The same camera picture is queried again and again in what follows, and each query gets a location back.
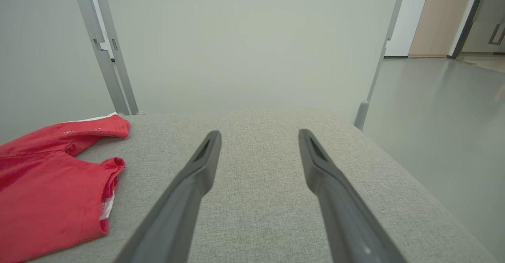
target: clothing label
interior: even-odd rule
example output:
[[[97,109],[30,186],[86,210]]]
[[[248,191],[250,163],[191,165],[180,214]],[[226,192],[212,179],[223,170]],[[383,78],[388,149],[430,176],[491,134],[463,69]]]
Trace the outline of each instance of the clothing label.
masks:
[[[112,192],[112,197],[105,199],[101,202],[100,220],[105,220],[106,218],[108,218],[110,211],[112,211],[113,203],[114,203],[114,192]]]

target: glossy floor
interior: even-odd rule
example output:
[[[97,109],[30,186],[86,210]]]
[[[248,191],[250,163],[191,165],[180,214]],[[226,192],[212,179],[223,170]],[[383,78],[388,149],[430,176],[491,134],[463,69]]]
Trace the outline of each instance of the glossy floor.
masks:
[[[505,262],[505,73],[384,60],[364,132]]]
[[[505,56],[465,56],[458,58],[478,67],[505,73]]]

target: baseboard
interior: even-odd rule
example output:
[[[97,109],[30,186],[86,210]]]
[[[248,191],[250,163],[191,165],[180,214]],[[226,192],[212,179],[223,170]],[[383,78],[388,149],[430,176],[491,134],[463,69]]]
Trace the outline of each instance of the baseboard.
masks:
[[[447,58],[446,54],[410,54],[409,58]]]
[[[384,56],[384,58],[408,58],[409,56]]]

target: red tank top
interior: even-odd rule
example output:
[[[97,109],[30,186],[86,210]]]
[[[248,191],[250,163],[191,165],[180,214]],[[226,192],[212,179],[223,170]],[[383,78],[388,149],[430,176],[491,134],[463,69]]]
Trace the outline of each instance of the red tank top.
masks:
[[[117,115],[45,127],[0,146],[0,262],[35,258],[104,236],[125,162],[75,155],[128,136]]]

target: gray fabric surface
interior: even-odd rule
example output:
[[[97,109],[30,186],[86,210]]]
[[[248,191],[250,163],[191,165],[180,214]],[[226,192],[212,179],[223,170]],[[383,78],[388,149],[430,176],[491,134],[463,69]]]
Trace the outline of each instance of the gray fabric surface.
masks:
[[[78,158],[122,157],[109,233],[36,262],[112,262],[211,130],[223,146],[200,206],[189,262],[330,262],[316,196],[305,184],[298,129],[308,128],[411,263],[494,258],[428,191],[359,130],[331,113],[128,116],[130,136]]]

